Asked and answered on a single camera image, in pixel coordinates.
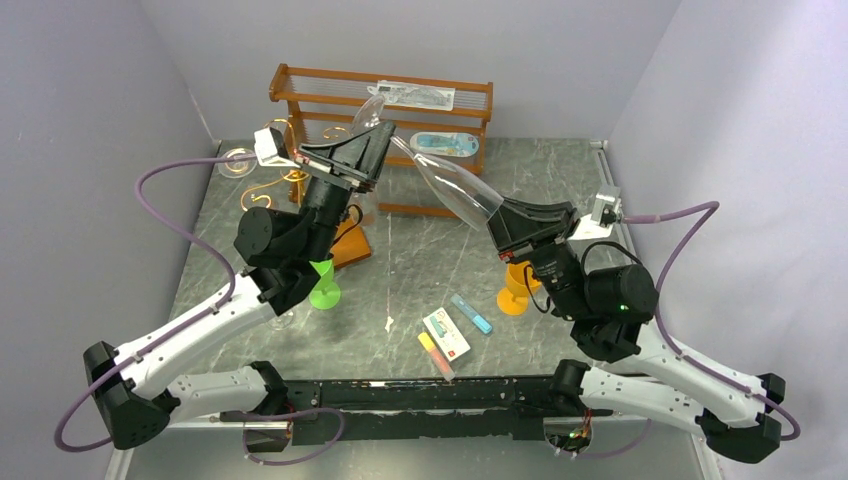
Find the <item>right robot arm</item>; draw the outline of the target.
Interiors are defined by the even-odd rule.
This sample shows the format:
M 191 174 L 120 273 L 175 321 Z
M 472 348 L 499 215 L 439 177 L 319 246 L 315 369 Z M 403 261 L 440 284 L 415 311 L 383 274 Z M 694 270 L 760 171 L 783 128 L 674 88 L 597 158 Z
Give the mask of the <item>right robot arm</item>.
M 600 199 L 592 214 L 580 217 L 568 202 L 505 198 L 484 220 L 501 260 L 535 276 L 551 313 L 570 324 L 585 355 L 559 363 L 549 389 L 556 411 L 638 415 L 697 435 L 713 452 L 747 464 L 786 440 L 782 377 L 745 374 L 678 343 L 658 310 L 662 282 L 637 257 L 592 271 L 573 250 L 583 227 L 595 246 L 609 245 L 609 228 L 624 221 L 616 201 Z

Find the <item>small white teal box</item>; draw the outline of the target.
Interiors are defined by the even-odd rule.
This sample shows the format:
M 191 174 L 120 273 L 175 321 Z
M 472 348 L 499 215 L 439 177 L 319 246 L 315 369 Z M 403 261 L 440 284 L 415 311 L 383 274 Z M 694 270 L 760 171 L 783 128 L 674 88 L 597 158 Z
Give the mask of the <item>small white teal box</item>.
M 426 315 L 422 322 L 449 362 L 456 361 L 471 350 L 471 346 L 443 307 Z

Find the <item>black base frame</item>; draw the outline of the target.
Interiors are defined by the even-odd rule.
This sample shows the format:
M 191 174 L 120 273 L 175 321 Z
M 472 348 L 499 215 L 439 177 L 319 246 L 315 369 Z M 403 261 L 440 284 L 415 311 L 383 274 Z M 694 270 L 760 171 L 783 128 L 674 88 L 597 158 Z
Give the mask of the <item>black base frame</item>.
M 562 360 L 551 375 L 443 379 L 284 380 L 270 397 L 224 422 L 292 421 L 296 446 L 343 441 L 506 436 L 541 441 L 548 418 L 584 415 L 579 396 L 588 364 Z

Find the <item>green plastic goblet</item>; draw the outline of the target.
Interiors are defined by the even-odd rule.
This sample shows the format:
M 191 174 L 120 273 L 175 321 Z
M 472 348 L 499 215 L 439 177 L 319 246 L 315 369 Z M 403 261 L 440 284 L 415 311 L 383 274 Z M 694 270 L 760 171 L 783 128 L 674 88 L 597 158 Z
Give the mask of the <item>green plastic goblet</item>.
M 309 294 L 311 306 L 318 310 L 334 308 L 341 299 L 341 290 L 334 280 L 335 266 L 332 259 L 312 262 L 319 280 Z

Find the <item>wooden two-tier shelf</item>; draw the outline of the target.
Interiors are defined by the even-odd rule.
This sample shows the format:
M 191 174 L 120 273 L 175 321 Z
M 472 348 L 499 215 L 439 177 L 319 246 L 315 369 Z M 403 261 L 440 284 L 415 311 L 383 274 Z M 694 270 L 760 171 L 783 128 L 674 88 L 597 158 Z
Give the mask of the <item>wooden two-tier shelf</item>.
M 453 160 L 475 175 L 484 169 L 487 126 L 492 117 L 494 84 L 437 80 L 420 77 L 361 73 L 341 70 L 277 67 L 268 88 L 269 99 L 286 104 L 288 121 L 295 142 L 324 143 L 325 135 L 347 128 L 356 111 L 371 97 L 368 89 L 380 81 L 452 88 L 454 104 L 450 110 L 387 105 L 383 116 L 396 125 L 395 133 L 408 140 L 418 132 L 464 132 L 480 141 L 477 153 Z

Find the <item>clear wine glass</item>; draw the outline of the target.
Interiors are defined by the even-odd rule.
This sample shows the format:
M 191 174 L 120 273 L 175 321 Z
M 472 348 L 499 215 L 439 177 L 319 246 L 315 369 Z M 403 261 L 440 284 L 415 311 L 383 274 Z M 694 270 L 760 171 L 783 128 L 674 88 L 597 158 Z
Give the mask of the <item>clear wine glass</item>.
M 290 327 L 296 319 L 296 313 L 294 311 L 288 311 L 284 314 L 270 319 L 266 325 L 274 331 L 283 331 Z
M 258 165 L 255 152 L 244 147 L 227 150 L 221 155 L 221 159 L 222 162 L 217 164 L 217 171 L 220 175 L 230 179 L 246 177 Z

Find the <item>packaged item top shelf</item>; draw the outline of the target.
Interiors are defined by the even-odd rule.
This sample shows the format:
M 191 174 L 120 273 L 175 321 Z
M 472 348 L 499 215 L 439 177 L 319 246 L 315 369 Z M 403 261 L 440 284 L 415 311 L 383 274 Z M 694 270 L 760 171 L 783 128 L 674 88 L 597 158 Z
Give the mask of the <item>packaged item top shelf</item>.
M 452 111 L 456 90 L 431 85 L 380 80 L 368 85 L 372 95 L 381 95 L 388 105 L 436 111 Z

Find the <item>yellow pink marker pen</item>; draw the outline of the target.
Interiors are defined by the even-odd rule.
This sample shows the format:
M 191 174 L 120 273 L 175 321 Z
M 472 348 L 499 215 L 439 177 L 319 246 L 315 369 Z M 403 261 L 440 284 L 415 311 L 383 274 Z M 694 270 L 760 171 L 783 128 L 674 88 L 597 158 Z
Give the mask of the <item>yellow pink marker pen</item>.
M 431 339 L 430 335 L 427 332 L 421 332 L 417 336 L 417 340 L 425 350 L 430 360 L 437 368 L 441 376 L 446 381 L 453 381 L 456 377 L 456 374 L 452 367 L 450 366 L 448 360 L 442 355 L 441 351 Z

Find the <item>clear champagne flute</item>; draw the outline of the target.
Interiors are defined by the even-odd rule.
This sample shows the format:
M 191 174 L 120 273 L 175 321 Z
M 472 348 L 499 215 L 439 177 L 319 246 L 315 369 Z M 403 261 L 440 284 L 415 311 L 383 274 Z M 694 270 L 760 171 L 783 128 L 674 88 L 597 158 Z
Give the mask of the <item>clear champagne flute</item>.
M 390 153 L 402 153 L 443 207 L 476 230 L 484 229 L 504 204 L 504 197 L 464 167 L 433 154 L 414 149 L 393 133 L 382 165 L 389 165 Z

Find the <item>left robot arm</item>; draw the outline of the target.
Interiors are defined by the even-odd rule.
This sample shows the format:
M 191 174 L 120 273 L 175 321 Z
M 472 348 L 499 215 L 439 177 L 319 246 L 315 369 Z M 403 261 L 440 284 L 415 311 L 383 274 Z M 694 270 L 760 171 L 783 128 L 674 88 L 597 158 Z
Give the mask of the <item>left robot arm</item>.
M 248 209 L 235 248 L 246 263 L 208 299 L 159 329 L 120 346 L 98 342 L 84 354 L 89 397 L 108 431 L 108 442 L 128 450 L 167 426 L 223 413 L 271 420 L 288 405 L 288 388 L 266 361 L 237 370 L 190 375 L 205 351 L 302 303 L 320 281 L 318 265 L 331 257 L 338 228 L 355 193 L 375 187 L 396 127 L 383 121 L 350 137 L 288 149 L 274 128 L 259 130 L 253 149 L 262 166 L 275 163 L 305 172 L 308 185 L 297 212 Z

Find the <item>blue packaged item lower shelf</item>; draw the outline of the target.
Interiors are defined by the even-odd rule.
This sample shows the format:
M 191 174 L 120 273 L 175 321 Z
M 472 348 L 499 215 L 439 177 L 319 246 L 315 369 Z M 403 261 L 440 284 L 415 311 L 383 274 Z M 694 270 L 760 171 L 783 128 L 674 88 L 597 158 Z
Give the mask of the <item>blue packaged item lower shelf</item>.
M 467 158 L 480 149 L 478 138 L 464 132 L 418 132 L 412 135 L 410 145 L 422 153 Z

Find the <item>blue marker pen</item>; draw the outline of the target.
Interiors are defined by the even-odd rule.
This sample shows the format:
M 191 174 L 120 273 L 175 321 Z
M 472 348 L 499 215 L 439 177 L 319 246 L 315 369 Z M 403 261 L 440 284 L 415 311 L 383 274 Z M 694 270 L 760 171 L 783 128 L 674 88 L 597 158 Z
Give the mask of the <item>blue marker pen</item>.
M 451 296 L 451 303 L 456 306 L 483 335 L 490 335 L 493 332 L 493 326 L 459 294 L 453 294 Z

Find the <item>orange plastic goblet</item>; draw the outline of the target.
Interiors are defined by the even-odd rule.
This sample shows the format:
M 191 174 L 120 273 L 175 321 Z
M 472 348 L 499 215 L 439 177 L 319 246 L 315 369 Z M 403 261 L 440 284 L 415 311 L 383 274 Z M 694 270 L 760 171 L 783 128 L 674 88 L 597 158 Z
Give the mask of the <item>orange plastic goblet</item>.
M 540 287 L 529 262 L 508 264 L 505 286 L 496 297 L 497 306 L 506 315 L 523 315 L 529 307 L 530 296 Z

